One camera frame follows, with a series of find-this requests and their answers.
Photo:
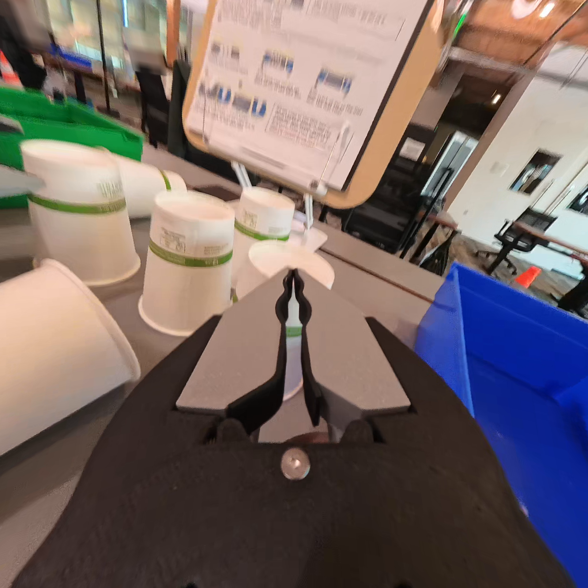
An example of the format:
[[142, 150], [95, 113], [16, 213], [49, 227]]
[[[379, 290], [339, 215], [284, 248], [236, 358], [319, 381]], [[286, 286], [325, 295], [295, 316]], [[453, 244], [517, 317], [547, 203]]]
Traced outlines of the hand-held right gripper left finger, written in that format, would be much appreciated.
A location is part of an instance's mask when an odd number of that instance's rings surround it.
[[248, 434], [283, 402], [293, 271], [281, 270], [220, 317], [176, 401], [178, 410], [238, 420]]

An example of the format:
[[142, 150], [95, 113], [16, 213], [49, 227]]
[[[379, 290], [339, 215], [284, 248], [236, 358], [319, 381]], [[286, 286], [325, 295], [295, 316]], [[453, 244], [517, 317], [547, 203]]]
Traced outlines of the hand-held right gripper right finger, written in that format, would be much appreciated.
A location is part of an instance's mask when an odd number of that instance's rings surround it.
[[364, 313], [304, 270], [292, 271], [299, 305], [304, 398], [313, 425], [339, 442], [351, 422], [406, 413], [410, 400]]

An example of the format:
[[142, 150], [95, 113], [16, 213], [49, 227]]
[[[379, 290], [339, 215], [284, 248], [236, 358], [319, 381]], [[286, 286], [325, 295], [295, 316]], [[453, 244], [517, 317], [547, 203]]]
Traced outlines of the white paper cup green band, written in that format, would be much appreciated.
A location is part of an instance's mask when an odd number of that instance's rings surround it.
[[122, 329], [63, 264], [1, 283], [1, 455], [140, 377]]
[[177, 173], [114, 153], [109, 156], [116, 161], [121, 175], [122, 191], [130, 220], [151, 217], [155, 198], [159, 193], [187, 191], [185, 181]]
[[[334, 269], [318, 254], [300, 245], [281, 241], [264, 241], [253, 245], [247, 254], [236, 283], [236, 298], [244, 298], [262, 283], [284, 269], [302, 269], [327, 289], [334, 284]], [[302, 323], [299, 304], [292, 293], [286, 322], [286, 374], [283, 400], [288, 401], [302, 390]]]
[[262, 187], [242, 190], [235, 208], [231, 285], [236, 288], [250, 248], [258, 242], [287, 242], [295, 203], [289, 197]]
[[24, 171], [43, 183], [28, 195], [35, 260], [58, 261], [90, 287], [135, 275], [141, 259], [113, 155], [42, 139], [25, 140], [19, 148]]
[[149, 229], [141, 318], [173, 336], [188, 336], [231, 305], [235, 213], [200, 192], [155, 197]]

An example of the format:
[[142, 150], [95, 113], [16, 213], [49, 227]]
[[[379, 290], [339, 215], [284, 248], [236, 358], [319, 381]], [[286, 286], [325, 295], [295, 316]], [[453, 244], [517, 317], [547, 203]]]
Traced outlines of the green plastic bin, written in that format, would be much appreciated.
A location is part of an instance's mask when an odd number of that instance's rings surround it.
[[47, 185], [43, 172], [26, 171], [21, 143], [30, 140], [75, 143], [105, 148], [142, 162], [143, 137], [75, 100], [53, 102], [40, 92], [1, 87], [1, 118], [17, 130], [1, 131], [1, 166], [33, 176]]

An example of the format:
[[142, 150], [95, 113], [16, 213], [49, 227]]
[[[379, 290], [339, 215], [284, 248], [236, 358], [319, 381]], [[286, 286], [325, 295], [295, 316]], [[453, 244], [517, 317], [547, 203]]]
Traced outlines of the black floor lamp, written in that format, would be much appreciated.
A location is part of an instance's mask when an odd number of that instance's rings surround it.
[[99, 36], [99, 46], [100, 46], [100, 59], [102, 64], [102, 83], [104, 87], [104, 98], [105, 98], [105, 106], [102, 109], [102, 112], [107, 116], [112, 115], [112, 107], [111, 107], [111, 96], [110, 96], [110, 89], [109, 89], [109, 81], [108, 81], [108, 69], [107, 69], [107, 55], [106, 55], [106, 48], [105, 48], [105, 38], [104, 38], [104, 25], [102, 19], [102, 7], [101, 1], [95, 1], [96, 5], [96, 16], [97, 16], [97, 23], [98, 23], [98, 36]]

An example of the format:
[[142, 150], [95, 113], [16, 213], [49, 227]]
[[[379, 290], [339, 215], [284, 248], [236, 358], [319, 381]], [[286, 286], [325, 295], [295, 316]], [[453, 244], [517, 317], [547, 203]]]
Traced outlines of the black bag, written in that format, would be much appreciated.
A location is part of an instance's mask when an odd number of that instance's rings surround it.
[[449, 264], [450, 249], [455, 234], [452, 233], [448, 238], [437, 245], [419, 264], [419, 268], [424, 269], [437, 276], [444, 276]]

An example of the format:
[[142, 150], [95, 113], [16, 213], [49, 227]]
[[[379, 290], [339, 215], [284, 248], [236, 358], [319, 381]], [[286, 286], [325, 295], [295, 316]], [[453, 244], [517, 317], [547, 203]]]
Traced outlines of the white board stand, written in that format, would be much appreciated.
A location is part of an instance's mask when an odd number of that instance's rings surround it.
[[[236, 177], [238, 178], [242, 189], [251, 188], [252, 183], [244, 164], [233, 160], [231, 161], [231, 167]], [[305, 193], [303, 197], [305, 207], [305, 230], [303, 236], [301, 237], [300, 244], [306, 246], [309, 249], [312, 249], [312, 251], [316, 251], [326, 241], [326, 237], [322, 238], [321, 235], [323, 235], [323, 233], [313, 227], [313, 195], [310, 193]]]

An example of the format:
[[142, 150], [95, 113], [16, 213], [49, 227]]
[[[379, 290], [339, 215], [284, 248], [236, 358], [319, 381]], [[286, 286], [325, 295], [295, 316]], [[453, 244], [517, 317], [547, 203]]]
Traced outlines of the large blue plastic bin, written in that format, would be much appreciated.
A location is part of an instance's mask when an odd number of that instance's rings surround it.
[[587, 587], [587, 322], [454, 263], [415, 352], [477, 420], [523, 512]]

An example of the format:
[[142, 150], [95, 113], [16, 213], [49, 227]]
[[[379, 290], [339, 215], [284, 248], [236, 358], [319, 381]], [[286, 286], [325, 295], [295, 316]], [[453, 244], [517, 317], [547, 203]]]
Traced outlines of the brown side table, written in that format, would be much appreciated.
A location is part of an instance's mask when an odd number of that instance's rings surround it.
[[[417, 240], [419, 233], [424, 225], [428, 224], [429, 228], [422, 237]], [[424, 252], [433, 239], [439, 228], [449, 229], [450, 236], [454, 236], [459, 233], [458, 224], [447, 212], [429, 213], [425, 214], [425, 211], [421, 211], [416, 215], [415, 222], [408, 232], [408, 237], [401, 249], [399, 255], [400, 259], [405, 259], [410, 253], [411, 257], [408, 258], [408, 262], [417, 264], [422, 261]]]

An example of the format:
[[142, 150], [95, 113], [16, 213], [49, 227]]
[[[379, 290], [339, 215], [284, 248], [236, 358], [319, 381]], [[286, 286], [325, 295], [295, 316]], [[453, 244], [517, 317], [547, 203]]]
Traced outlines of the black swivel office chair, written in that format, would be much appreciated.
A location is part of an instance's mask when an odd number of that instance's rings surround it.
[[492, 275], [494, 271], [499, 267], [500, 264], [506, 264], [507, 269], [511, 272], [512, 276], [518, 274], [516, 265], [511, 261], [509, 255], [512, 252], [529, 253], [538, 245], [546, 245], [546, 239], [534, 236], [533, 234], [523, 231], [518, 227], [518, 224], [525, 224], [532, 229], [536, 229], [541, 233], [548, 230], [551, 225], [556, 221], [556, 217], [538, 212], [533, 208], [527, 208], [523, 213], [515, 220], [506, 220], [501, 229], [494, 235], [495, 240], [501, 244], [500, 251], [483, 251], [478, 250], [475, 252], [475, 257], [484, 256], [486, 259], [493, 256], [494, 261], [485, 267], [483, 270], [487, 275]]

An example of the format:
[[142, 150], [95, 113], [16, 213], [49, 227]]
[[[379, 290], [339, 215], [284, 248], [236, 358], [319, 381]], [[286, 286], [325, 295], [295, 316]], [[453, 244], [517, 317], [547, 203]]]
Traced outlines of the long wooden desk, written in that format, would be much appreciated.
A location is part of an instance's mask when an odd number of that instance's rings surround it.
[[581, 318], [587, 319], [587, 250], [549, 236], [546, 232], [520, 221], [514, 221], [513, 226], [521, 233], [527, 233], [540, 241], [555, 244], [569, 250], [571, 252], [570, 257], [580, 263], [582, 279], [573, 289], [557, 299], [557, 307], [565, 312], [574, 313]]

